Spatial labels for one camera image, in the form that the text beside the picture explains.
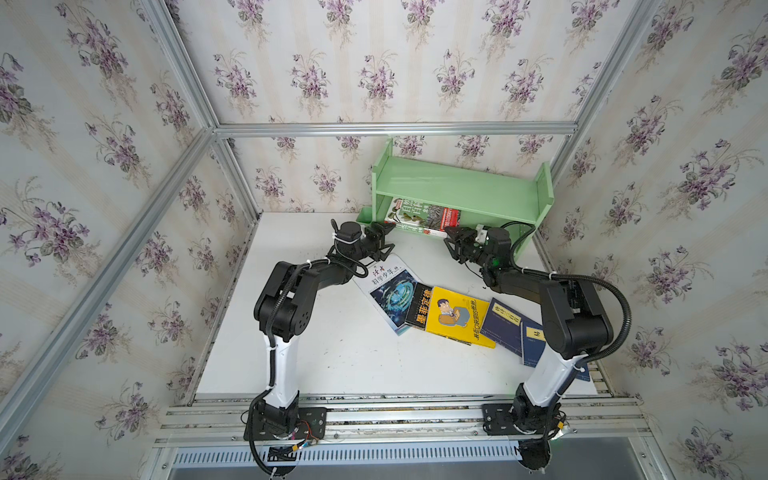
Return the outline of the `green nature encyclopedia book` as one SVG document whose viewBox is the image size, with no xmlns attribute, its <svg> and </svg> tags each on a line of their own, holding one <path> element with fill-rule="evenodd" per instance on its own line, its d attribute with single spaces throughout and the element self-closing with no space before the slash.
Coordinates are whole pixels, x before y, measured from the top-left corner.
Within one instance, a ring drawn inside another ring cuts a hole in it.
<svg viewBox="0 0 768 480">
<path fill-rule="evenodd" d="M 404 231 L 446 238 L 447 227 L 460 224 L 461 211 L 415 200 L 394 198 L 384 221 Z"/>
</svg>

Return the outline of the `yellow cartoon cover book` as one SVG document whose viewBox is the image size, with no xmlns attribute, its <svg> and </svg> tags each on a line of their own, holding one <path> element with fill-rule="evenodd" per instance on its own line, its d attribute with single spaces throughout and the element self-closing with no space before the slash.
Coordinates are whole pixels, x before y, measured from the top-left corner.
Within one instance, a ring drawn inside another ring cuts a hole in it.
<svg viewBox="0 0 768 480">
<path fill-rule="evenodd" d="M 433 287 L 425 330 L 469 345 L 495 349 L 496 343 L 481 333 L 490 303 L 441 287 Z"/>
</svg>

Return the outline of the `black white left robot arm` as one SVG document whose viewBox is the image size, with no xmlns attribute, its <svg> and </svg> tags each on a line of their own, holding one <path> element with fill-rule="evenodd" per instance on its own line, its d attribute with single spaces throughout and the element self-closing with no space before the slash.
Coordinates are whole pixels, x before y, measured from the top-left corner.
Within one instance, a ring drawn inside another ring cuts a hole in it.
<svg viewBox="0 0 768 480">
<path fill-rule="evenodd" d="M 332 245 L 325 256 L 292 264 L 281 261 L 273 268 L 253 309 L 253 317 L 267 348 L 267 386 L 250 403 L 244 417 L 244 439 L 290 438 L 311 432 L 312 424 L 300 416 L 298 346 L 307 329 L 318 293 L 368 276 L 366 259 L 386 260 L 394 245 L 387 236 L 394 226 L 372 222 L 331 222 Z"/>
</svg>

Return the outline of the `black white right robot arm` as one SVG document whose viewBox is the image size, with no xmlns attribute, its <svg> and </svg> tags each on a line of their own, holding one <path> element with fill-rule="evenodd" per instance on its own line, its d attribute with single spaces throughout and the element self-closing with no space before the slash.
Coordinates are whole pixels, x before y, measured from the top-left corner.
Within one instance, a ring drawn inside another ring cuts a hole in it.
<svg viewBox="0 0 768 480">
<path fill-rule="evenodd" d="M 493 405 L 483 428 L 493 435 L 535 435 L 547 443 L 565 420 L 561 398 L 589 363 L 626 341 L 632 312 L 626 296 L 607 280 L 544 272 L 517 264 L 518 248 L 536 227 L 510 221 L 500 227 L 448 227 L 445 245 L 460 264 L 474 263 L 485 285 L 539 305 L 546 347 L 511 405 Z"/>
</svg>

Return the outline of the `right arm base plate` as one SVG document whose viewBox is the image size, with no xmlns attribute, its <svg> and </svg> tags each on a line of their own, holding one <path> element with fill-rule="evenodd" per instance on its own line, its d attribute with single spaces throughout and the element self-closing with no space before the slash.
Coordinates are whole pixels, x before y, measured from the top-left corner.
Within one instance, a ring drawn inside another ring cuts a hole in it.
<svg viewBox="0 0 768 480">
<path fill-rule="evenodd" d="M 538 435 L 552 438 L 565 422 L 559 405 L 550 409 L 526 403 L 491 403 L 481 406 L 483 430 L 494 435 Z"/>
</svg>

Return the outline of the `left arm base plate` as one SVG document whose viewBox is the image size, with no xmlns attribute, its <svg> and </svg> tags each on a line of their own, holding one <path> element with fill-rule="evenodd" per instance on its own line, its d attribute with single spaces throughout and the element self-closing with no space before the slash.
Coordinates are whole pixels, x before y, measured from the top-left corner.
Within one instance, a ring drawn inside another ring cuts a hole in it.
<svg viewBox="0 0 768 480">
<path fill-rule="evenodd" d="M 274 408 L 259 404 L 240 420 L 245 425 L 243 439 L 250 441 L 299 440 L 325 437 L 328 410 L 323 407 Z"/>
</svg>

